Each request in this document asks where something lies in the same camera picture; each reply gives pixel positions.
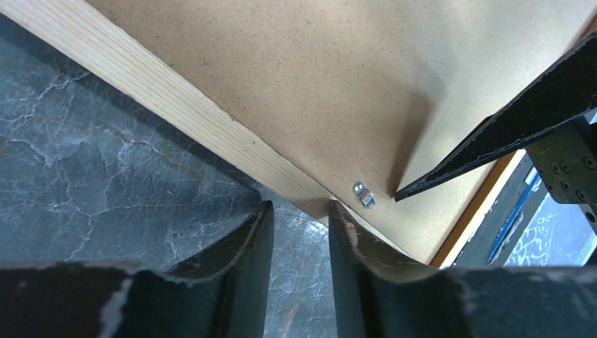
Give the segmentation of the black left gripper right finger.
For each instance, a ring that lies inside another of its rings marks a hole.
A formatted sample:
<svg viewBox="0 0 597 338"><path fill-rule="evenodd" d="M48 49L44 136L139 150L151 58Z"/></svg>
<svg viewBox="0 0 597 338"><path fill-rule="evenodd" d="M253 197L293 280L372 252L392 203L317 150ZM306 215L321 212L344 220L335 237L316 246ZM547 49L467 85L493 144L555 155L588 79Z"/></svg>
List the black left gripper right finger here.
<svg viewBox="0 0 597 338"><path fill-rule="evenodd" d="M437 269L329 203L340 337L595 337L596 268Z"/></svg>

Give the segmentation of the brown wooden picture frame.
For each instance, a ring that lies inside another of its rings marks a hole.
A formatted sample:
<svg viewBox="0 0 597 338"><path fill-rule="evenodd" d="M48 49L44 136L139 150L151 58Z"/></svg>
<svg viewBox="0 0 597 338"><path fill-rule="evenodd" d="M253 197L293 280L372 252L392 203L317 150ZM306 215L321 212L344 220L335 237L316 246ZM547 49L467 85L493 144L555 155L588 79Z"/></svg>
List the brown wooden picture frame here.
<svg viewBox="0 0 597 338"><path fill-rule="evenodd" d="M308 215L316 219L326 216L327 202L338 199L331 191L112 23L92 2L2 1L1 13ZM567 49L595 27L596 10ZM428 264L444 268L454 262L522 155L521 151L514 151L483 166L488 168L483 182ZM364 220L367 229L401 249L354 212Z"/></svg>

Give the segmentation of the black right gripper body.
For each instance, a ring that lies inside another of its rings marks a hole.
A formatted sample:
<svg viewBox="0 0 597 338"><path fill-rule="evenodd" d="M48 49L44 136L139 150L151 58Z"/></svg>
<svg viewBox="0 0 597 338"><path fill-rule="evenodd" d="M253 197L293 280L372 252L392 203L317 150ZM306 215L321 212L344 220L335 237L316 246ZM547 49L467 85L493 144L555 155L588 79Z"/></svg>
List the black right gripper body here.
<svg viewBox="0 0 597 338"><path fill-rule="evenodd" d="M596 230L596 124L576 118L526 147L551 198L577 205Z"/></svg>

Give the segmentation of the brown fibreboard backing board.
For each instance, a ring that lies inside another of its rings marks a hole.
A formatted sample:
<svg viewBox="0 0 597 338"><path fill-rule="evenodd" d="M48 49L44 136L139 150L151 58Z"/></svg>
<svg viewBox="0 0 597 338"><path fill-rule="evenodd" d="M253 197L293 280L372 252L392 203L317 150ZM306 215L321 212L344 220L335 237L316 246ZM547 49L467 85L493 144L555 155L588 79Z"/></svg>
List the brown fibreboard backing board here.
<svg viewBox="0 0 597 338"><path fill-rule="evenodd" d="M410 256L428 263L483 182L404 201L558 59L595 1L93 1Z"/></svg>

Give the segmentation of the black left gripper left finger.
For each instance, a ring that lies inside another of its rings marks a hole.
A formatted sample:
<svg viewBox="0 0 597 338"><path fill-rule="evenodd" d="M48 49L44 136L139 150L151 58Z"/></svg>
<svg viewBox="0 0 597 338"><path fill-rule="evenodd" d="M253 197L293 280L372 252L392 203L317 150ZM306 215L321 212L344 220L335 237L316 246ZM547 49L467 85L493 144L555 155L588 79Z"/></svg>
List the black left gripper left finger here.
<svg viewBox="0 0 597 338"><path fill-rule="evenodd" d="M2 337L262 337L274 237L264 201L166 271L129 261L3 264Z"/></svg>

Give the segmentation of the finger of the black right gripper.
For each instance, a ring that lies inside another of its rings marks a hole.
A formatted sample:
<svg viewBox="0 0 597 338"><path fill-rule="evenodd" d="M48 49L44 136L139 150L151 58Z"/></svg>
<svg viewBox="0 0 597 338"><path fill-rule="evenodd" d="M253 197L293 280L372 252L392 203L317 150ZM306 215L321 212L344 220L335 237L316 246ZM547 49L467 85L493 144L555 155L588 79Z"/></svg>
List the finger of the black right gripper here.
<svg viewBox="0 0 597 338"><path fill-rule="evenodd" d="M549 66L512 101L483 119L437 166L399 189L402 201L544 138L596 109L596 33Z"/></svg>

